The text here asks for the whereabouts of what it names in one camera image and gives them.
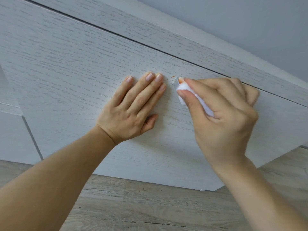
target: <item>person's right arm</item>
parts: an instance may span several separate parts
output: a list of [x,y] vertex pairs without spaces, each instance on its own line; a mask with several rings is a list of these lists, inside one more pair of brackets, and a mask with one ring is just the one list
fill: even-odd
[[197,143],[252,228],[256,231],[307,231],[305,217],[273,189],[245,156],[258,119],[252,106],[259,92],[236,79],[185,81],[215,115],[214,118],[207,116],[189,91],[178,91],[191,113]]

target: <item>gray wall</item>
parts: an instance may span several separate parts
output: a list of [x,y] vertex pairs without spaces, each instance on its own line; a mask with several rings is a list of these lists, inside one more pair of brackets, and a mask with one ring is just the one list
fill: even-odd
[[308,82],[308,0],[138,0]]

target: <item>finger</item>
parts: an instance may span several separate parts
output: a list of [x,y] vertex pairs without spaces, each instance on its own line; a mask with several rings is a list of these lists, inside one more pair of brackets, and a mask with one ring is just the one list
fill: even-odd
[[206,113],[197,97],[187,90],[178,90],[178,95],[185,101],[194,125],[206,121]]
[[152,95],[160,87],[162,82],[163,82],[163,75],[157,74],[155,79],[137,95],[136,99],[133,101],[128,111],[133,113],[138,113],[139,110],[144,106],[144,104],[152,97]]
[[250,106],[254,106],[260,96],[260,91],[252,86],[244,84],[246,100]]
[[132,76],[128,76],[124,79],[124,81],[121,83],[120,87],[117,89],[117,91],[115,92],[115,94],[110,100],[111,106],[116,107],[121,103],[126,92],[129,90],[129,88],[133,84],[133,81],[134,81],[134,78]]
[[193,89],[201,99],[204,100],[206,105],[214,112],[215,117],[217,112],[226,111],[232,108],[232,105],[229,103],[229,101],[216,89],[211,88],[202,82],[188,78],[185,78],[185,82],[187,82],[188,86]]
[[140,133],[143,134],[144,132],[147,132],[147,131],[153,129],[154,125],[155,125],[155,121],[157,120],[157,118],[158,118],[158,114],[152,114],[151,116],[149,116],[145,120],[145,122],[144,122],[144,124],[143,124],[143,126],[140,130]]
[[244,99],[246,99],[246,93],[245,93],[244,85],[242,84],[240,79],[239,78],[228,78],[228,79],[235,85],[235,87],[240,92],[241,96]]
[[149,112],[151,112],[152,108],[156,105],[159,99],[162,97],[166,90],[166,85],[163,83],[160,87],[154,92],[154,94],[148,99],[148,101],[144,104],[144,106],[138,112],[138,116],[148,116]]
[[248,106],[245,98],[242,97],[236,86],[227,78],[209,78],[204,80],[205,85],[216,89],[234,107],[245,110]]
[[136,99],[137,95],[149,85],[154,79],[154,74],[152,72],[145,73],[139,81],[128,91],[125,95],[121,106],[123,108],[128,109],[133,101]]

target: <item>floor plank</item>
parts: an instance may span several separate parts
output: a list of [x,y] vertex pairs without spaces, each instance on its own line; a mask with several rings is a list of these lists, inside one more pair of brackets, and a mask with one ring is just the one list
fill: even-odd
[[[0,161],[0,186],[31,165]],[[308,150],[297,148],[259,170],[308,217]],[[197,191],[92,175],[62,231],[252,230],[226,187]]]

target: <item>forearm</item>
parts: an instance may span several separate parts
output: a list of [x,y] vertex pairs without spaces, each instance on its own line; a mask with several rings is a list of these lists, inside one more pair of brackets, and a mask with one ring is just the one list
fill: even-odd
[[33,166],[0,190],[4,230],[59,230],[90,175],[114,143],[101,130]]
[[243,167],[216,170],[256,231],[306,231],[306,219],[262,177],[250,160]]

